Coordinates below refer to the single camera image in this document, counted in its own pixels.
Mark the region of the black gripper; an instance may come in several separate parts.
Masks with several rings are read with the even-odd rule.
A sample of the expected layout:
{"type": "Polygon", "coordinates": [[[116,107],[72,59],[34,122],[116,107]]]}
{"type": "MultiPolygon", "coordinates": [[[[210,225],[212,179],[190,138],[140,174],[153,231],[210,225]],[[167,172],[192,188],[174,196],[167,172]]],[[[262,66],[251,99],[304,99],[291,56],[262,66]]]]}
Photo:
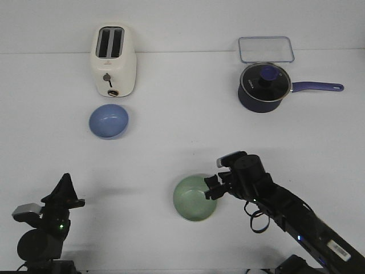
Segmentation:
{"type": "Polygon", "coordinates": [[[44,204],[41,228],[69,228],[70,210],[85,206],[85,200],[78,199],[71,175],[68,173],[63,174],[52,192],[40,201],[44,204]]]}
{"type": "Polygon", "coordinates": [[[223,197],[226,192],[234,197],[242,197],[242,187],[233,172],[219,172],[218,176],[213,175],[204,178],[205,184],[210,188],[205,191],[205,198],[207,200],[217,200],[223,197]]]}

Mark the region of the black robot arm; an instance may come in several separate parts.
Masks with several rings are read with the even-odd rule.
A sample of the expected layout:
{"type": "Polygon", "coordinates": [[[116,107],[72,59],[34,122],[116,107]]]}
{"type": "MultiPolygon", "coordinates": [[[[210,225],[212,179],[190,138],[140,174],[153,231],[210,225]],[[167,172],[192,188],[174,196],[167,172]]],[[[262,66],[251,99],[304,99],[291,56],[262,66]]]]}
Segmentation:
{"type": "Polygon", "coordinates": [[[258,155],[244,151],[223,156],[218,167],[228,171],[205,178],[206,199],[225,193],[254,203],[252,219],[264,214],[291,235],[327,273],[364,273],[364,256],[325,224],[298,196],[274,183],[258,155]]]}
{"type": "Polygon", "coordinates": [[[71,227],[70,210],[85,206],[78,198],[71,175],[63,174],[53,191],[41,199],[44,204],[17,206],[12,217],[32,227],[19,240],[18,256],[27,273],[79,273],[72,260],[62,260],[63,244],[71,227]]]}

